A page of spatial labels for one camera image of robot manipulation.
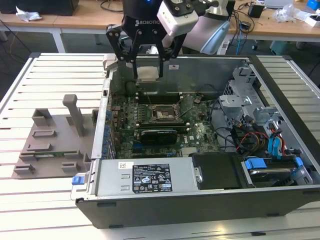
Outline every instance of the gray plastic stand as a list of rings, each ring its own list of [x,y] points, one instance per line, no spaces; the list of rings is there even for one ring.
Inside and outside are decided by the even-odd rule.
[[[90,169],[98,110],[82,115],[75,94],[66,94],[62,103],[70,115],[50,115],[43,108],[34,111],[34,124],[12,178],[73,177]]]

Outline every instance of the side panel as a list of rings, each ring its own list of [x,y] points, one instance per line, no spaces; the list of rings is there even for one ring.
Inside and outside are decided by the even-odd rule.
[[[106,229],[283,216],[318,200],[320,188],[148,199],[77,199],[76,206],[96,228]]]

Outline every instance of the sticker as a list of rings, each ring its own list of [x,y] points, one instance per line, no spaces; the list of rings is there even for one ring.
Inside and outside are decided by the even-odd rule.
[[[118,165],[118,169],[132,169],[134,165],[133,161],[120,161]]]
[[[135,194],[172,192],[169,164],[134,165],[132,191]]]
[[[179,70],[179,65],[169,65],[169,70]]]

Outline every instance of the motherboard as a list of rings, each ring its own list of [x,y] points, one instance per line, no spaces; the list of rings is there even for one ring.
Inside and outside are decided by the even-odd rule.
[[[209,119],[210,100],[199,94],[155,99],[112,96],[116,159],[188,157],[220,150]]]

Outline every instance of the white plastic bag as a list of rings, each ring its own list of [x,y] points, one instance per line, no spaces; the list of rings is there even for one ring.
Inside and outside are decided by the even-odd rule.
[[[29,20],[38,20],[38,19],[42,19],[42,17],[40,16],[40,14],[38,12],[27,12],[27,11],[22,11],[20,10],[17,6],[16,8],[16,16],[25,21],[25,22],[29,22]]]
[[[300,10],[295,8],[293,4],[287,4],[283,7],[283,9],[277,9],[273,13],[272,17],[277,21],[277,23],[282,22],[296,22],[294,19],[294,16],[299,12]]]

